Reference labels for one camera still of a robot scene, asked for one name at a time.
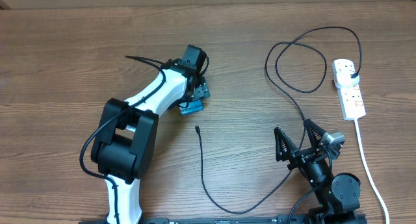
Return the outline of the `smartphone with blue screen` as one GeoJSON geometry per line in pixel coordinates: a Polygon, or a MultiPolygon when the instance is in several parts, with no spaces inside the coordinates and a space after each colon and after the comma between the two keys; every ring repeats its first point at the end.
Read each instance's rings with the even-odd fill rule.
{"type": "Polygon", "coordinates": [[[186,107],[179,107],[182,115],[189,115],[203,110],[203,102],[201,99],[191,101],[186,107]]]}

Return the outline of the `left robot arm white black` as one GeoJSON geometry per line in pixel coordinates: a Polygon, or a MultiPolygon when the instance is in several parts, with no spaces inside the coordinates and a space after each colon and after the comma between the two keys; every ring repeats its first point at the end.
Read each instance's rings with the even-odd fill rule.
{"type": "Polygon", "coordinates": [[[199,112],[210,96],[203,76],[209,57],[199,47],[188,45],[182,58],[166,62],[135,60],[155,67],[157,77],[124,101],[109,99],[98,128],[85,142],[92,146],[97,177],[107,185],[109,213],[102,223],[140,223],[140,181],[150,166],[159,118],[175,106],[183,115],[199,112]]]}

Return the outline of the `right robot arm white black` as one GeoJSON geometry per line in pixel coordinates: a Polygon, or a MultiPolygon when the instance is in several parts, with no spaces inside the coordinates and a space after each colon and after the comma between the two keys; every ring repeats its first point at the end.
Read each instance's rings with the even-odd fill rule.
{"type": "Polygon", "coordinates": [[[276,160],[288,161],[288,169],[299,169],[311,189],[291,208],[287,215],[279,215],[282,223],[366,223],[364,214],[356,214],[360,208],[360,180],[351,173],[333,174],[333,161],[340,155],[345,143],[343,133],[328,132],[316,123],[304,121],[311,147],[300,149],[279,128],[274,129],[276,160]],[[315,194],[319,206],[307,214],[295,215],[294,211],[309,195],[315,194]]]}

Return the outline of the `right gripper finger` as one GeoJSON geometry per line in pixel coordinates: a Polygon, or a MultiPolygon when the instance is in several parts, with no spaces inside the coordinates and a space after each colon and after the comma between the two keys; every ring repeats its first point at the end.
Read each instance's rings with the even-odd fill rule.
{"type": "Polygon", "coordinates": [[[327,133],[327,131],[319,127],[311,119],[306,119],[304,121],[304,126],[312,148],[316,149],[319,146],[322,137],[327,133]]]}
{"type": "Polygon", "coordinates": [[[293,154],[298,152],[297,146],[279,127],[274,129],[274,136],[276,141],[277,162],[289,160],[293,157],[293,154]]]}

